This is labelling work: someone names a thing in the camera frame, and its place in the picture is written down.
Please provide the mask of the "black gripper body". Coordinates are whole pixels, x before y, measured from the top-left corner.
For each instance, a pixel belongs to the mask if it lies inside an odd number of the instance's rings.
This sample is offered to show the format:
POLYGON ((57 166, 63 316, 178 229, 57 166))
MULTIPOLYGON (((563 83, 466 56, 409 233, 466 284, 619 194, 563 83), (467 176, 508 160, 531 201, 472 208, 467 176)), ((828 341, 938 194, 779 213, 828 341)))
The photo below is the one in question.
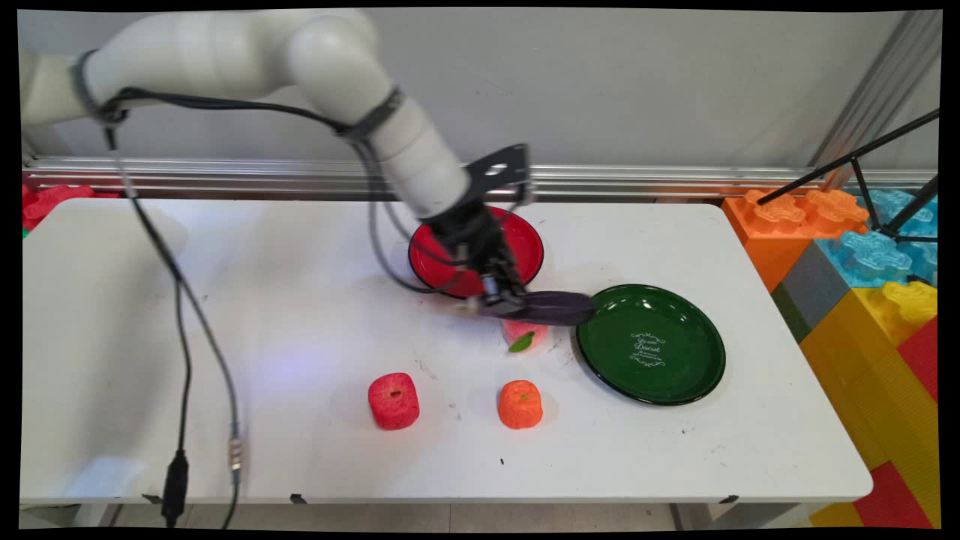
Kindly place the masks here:
POLYGON ((505 261, 526 284, 526 221, 515 207, 469 204, 466 218, 423 225, 423 284, 447 297, 483 293, 480 274, 505 261))

